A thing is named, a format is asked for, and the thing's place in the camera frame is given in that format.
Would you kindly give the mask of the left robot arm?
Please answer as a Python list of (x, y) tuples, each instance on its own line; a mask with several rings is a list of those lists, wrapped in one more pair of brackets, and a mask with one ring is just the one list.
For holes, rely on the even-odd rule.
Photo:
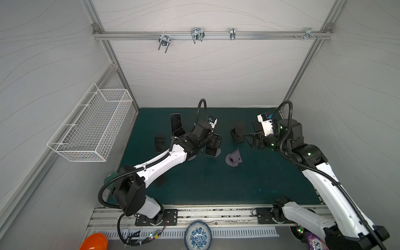
[(171, 145), (164, 152), (142, 164), (120, 168), (117, 176), (100, 188), (99, 203), (121, 209), (127, 217), (140, 214), (155, 219), (162, 216), (164, 208), (147, 196), (147, 188), (173, 167), (196, 158), (201, 150), (211, 157), (221, 153), (222, 137), (215, 133), (218, 119), (206, 115), (205, 120), (200, 120), (201, 110), (207, 111), (205, 99), (199, 101), (193, 128), (188, 132), (183, 128), (175, 130)]

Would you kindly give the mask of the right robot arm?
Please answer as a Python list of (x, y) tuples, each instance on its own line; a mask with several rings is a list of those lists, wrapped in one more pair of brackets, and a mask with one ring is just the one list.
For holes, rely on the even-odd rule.
[(293, 222), (298, 238), (309, 242), (313, 234), (329, 250), (371, 250), (390, 237), (384, 226), (378, 226), (356, 205), (334, 174), (324, 153), (315, 145), (306, 144), (302, 125), (292, 118), (293, 104), (286, 100), (273, 113), (257, 116), (262, 127), (250, 136), (259, 147), (278, 151), (284, 159), (294, 164), (312, 184), (330, 210), (333, 218), (327, 219), (290, 198), (273, 203), (268, 212), (260, 212), (260, 222), (271, 219), (276, 224)]

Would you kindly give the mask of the teal phone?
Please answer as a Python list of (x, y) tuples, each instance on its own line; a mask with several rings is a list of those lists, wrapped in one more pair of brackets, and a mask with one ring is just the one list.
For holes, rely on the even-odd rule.
[(162, 153), (166, 150), (165, 134), (157, 134), (154, 136), (154, 152)]
[(209, 147), (207, 147), (206, 150), (205, 150), (205, 154), (207, 154), (207, 155), (209, 155), (211, 157), (215, 157), (216, 152), (217, 152), (217, 149), (211, 149)]
[(255, 132), (263, 132), (262, 124), (258, 120), (253, 120)]

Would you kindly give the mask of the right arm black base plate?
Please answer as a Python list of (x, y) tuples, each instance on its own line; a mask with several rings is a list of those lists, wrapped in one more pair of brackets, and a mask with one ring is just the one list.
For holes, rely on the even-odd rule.
[(279, 213), (274, 208), (256, 208), (256, 217), (259, 224), (282, 224), (279, 221)]

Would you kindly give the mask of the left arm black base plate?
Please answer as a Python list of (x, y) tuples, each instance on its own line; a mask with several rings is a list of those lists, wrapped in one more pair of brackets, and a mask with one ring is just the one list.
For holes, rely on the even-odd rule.
[(178, 220), (177, 209), (164, 209), (162, 208), (154, 218), (149, 218), (145, 215), (139, 214), (135, 220), (135, 226), (176, 226)]

